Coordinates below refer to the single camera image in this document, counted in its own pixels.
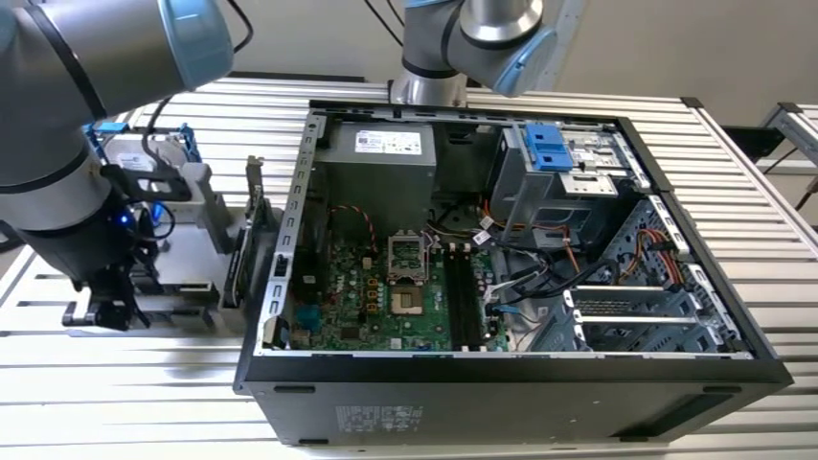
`motherboard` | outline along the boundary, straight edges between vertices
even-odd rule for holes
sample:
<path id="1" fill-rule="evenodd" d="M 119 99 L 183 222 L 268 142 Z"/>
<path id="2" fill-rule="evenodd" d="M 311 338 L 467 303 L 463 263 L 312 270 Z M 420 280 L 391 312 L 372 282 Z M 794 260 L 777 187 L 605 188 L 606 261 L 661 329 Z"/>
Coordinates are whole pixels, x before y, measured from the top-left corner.
<path id="1" fill-rule="evenodd" d="M 374 253 L 370 246 L 334 241 L 323 301 L 318 306 L 302 305 L 296 310 L 295 348 L 415 352 L 456 348 L 460 351 L 456 329 L 463 318 L 458 311 L 468 309 L 470 316 L 479 321 L 478 348 L 507 350 L 502 323 L 487 318 L 481 310 L 482 292 L 495 282 L 489 253 L 458 251 L 459 257 L 468 260 L 470 271 L 468 279 L 459 278 L 456 283 L 466 285 L 459 291 L 468 292 L 473 298 L 458 298 L 456 302 L 462 303 L 452 308 L 455 300 L 448 290 L 454 275 L 444 262 L 448 248 L 423 244 L 412 247 L 403 242 L 394 244 L 392 251 L 387 251 L 388 242 L 379 244 Z M 395 267 L 407 273 L 420 270 L 423 276 L 396 279 Z"/>

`white label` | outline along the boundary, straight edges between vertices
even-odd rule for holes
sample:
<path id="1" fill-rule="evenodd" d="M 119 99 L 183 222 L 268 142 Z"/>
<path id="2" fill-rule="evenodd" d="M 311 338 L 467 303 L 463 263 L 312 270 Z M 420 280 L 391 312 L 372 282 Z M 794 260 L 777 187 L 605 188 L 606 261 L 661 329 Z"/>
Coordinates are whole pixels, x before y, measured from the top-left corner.
<path id="1" fill-rule="evenodd" d="M 422 155 L 420 133 L 395 131 L 358 131 L 355 152 Z"/>
<path id="2" fill-rule="evenodd" d="M 116 156 L 116 163 L 123 170 L 151 172 L 156 169 L 156 162 L 144 153 L 120 153 Z"/>
<path id="3" fill-rule="evenodd" d="M 479 246 L 482 243 L 485 243 L 487 240 L 491 239 L 491 235 L 489 234 L 486 230 L 483 230 L 481 233 L 474 235 L 473 239 L 474 239 L 474 243 Z"/>
<path id="4" fill-rule="evenodd" d="M 422 405 L 336 405 L 338 428 L 344 433 L 415 432 Z"/>
<path id="5" fill-rule="evenodd" d="M 483 227 L 486 230 L 489 230 L 494 224 L 495 220 L 490 216 L 486 216 L 483 220 L 481 220 L 481 227 Z"/>

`power supply label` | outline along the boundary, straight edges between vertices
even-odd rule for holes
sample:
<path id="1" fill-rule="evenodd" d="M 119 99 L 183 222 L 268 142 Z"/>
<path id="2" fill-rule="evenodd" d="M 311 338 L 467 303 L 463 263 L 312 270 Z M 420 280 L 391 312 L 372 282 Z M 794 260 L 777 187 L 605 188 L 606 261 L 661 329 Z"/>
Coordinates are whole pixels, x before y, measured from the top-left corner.
<path id="1" fill-rule="evenodd" d="M 346 433 L 416 431 L 422 405 L 336 405 L 338 428 Z"/>
<path id="2" fill-rule="evenodd" d="M 358 131 L 355 134 L 356 153 L 390 153 L 394 155 L 422 155 L 420 133 L 396 131 Z"/>

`metal rail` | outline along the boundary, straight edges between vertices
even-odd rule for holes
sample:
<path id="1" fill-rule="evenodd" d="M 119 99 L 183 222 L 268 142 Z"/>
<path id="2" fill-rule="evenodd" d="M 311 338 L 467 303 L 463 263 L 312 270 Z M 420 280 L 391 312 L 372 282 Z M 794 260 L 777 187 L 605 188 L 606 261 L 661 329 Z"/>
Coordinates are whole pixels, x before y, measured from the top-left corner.
<path id="1" fill-rule="evenodd" d="M 248 155 L 263 157 L 274 205 L 287 199 L 310 99 L 386 101 L 380 84 L 222 80 L 174 98 L 160 127 L 198 130 L 214 189 L 243 205 Z M 326 458 L 818 458 L 818 261 L 815 236 L 705 110 L 679 99 L 471 90 L 473 108 L 629 117 L 733 280 L 795 385 L 666 448 L 561 446 L 322 450 Z M 123 118 L 144 126 L 155 105 Z M 0 281 L 0 447 L 27 458 L 259 455 L 283 448 L 256 404 L 231 391 L 240 338 L 68 337 L 59 316 L 75 294 L 24 251 Z M 12 458 L 15 451 L 4 451 Z"/>

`ram slot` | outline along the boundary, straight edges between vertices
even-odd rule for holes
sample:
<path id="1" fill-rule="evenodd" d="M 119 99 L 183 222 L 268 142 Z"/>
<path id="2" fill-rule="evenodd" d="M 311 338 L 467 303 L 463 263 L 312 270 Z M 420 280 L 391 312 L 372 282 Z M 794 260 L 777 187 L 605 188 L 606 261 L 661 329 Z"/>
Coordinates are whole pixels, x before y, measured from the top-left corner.
<path id="1" fill-rule="evenodd" d="M 471 272 L 470 253 L 447 251 L 443 259 L 446 272 L 446 300 L 452 350 L 463 347 L 478 350 L 482 345 L 481 313 L 477 303 L 477 285 Z"/>

